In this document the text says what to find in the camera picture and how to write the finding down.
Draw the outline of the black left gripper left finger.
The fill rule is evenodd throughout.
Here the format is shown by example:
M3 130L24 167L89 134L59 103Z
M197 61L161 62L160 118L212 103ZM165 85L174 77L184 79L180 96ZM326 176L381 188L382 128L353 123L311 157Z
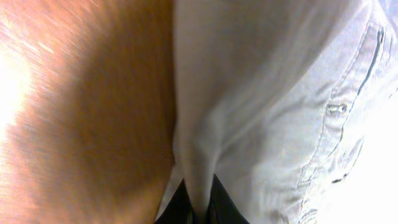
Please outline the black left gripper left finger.
M155 224L196 224L185 181L182 180Z

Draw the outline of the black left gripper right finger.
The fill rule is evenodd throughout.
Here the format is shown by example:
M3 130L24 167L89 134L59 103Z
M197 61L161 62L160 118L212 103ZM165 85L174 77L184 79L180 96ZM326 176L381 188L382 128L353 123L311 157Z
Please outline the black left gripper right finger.
M236 208L232 199L214 174L210 203L206 215L207 224L249 224Z

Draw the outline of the grey shorts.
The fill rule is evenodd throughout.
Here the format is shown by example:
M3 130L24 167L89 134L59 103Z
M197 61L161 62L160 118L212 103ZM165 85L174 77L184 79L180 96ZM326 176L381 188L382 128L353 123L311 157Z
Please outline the grey shorts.
M396 1L176 1L174 62L156 219L215 174L249 223L397 222Z

